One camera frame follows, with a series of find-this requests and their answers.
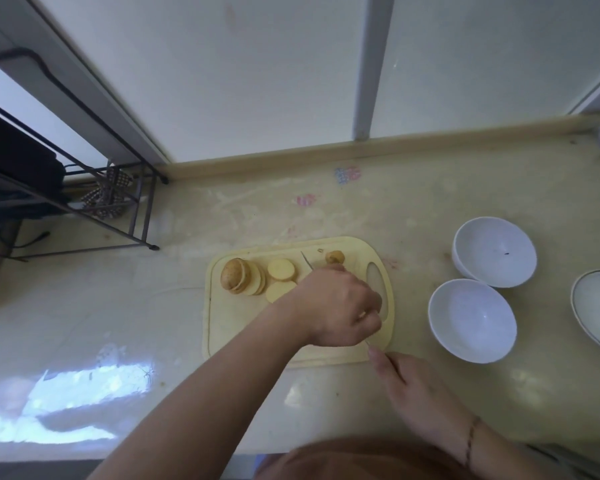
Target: countertop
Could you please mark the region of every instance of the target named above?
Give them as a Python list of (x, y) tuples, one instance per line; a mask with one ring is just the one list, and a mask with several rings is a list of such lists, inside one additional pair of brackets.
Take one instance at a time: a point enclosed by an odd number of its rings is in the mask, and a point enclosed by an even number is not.
[[(427, 322), (433, 290), (459, 276), (454, 233), (477, 216), (522, 227), (539, 263), (529, 282), (502, 291), (518, 339), (488, 365), (450, 355)], [(41, 230), (52, 235), (31, 252), (123, 243), (73, 217), (28, 221), (20, 238)], [(512, 439), (600, 440), (600, 347), (569, 306), (576, 277), (600, 268), (600, 148), (571, 136), (174, 182), (154, 204), (160, 251), (3, 263), (0, 461), (105, 457), (202, 363), (216, 253), (337, 235), (367, 241), (384, 260), (396, 300), (390, 350), (430, 360)], [(368, 363), (293, 369), (237, 452), (353, 434), (408, 435)]]

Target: cutting board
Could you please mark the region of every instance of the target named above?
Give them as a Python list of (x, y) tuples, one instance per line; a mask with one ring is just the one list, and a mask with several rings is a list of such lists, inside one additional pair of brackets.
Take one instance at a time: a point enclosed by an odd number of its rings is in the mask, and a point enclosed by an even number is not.
[[(204, 338), (202, 345), (205, 359), (218, 352), (269, 304), (264, 292), (258, 296), (233, 295), (222, 288), (220, 285), (220, 272), (229, 259), (248, 259), (266, 269), (273, 259), (287, 258), (296, 266), (295, 281), (299, 282), (311, 272), (311, 268), (304, 261), (302, 253), (316, 269), (325, 266), (325, 254), (335, 250), (344, 253), (344, 267), (366, 282), (371, 282), (367, 279), (367, 270), (372, 268), (370, 264), (373, 263), (377, 266), (381, 276), (381, 280), (378, 280), (380, 283), (373, 280), (370, 286), (383, 296), (383, 308), (380, 312), (383, 325), (378, 332), (367, 339), (367, 342), (385, 349), (389, 345), (393, 334), (395, 305), (391, 282), (384, 264), (375, 250), (365, 241), (355, 237), (330, 237), (316, 241), (290, 242), (275, 246), (241, 249), (216, 256), (209, 264), (205, 286)], [(271, 283), (271, 277), (267, 276), (267, 287)], [(300, 349), (288, 366), (313, 367), (362, 362), (367, 360), (367, 347), (366, 342), (354, 347), (306, 346)]]

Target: person's left hand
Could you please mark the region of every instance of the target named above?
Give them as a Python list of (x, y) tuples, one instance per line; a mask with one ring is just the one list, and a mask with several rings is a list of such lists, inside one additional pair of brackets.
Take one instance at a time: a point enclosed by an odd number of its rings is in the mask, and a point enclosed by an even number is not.
[(305, 345), (325, 347), (356, 345), (380, 330), (381, 306), (382, 297), (341, 264), (312, 271), (272, 305)]

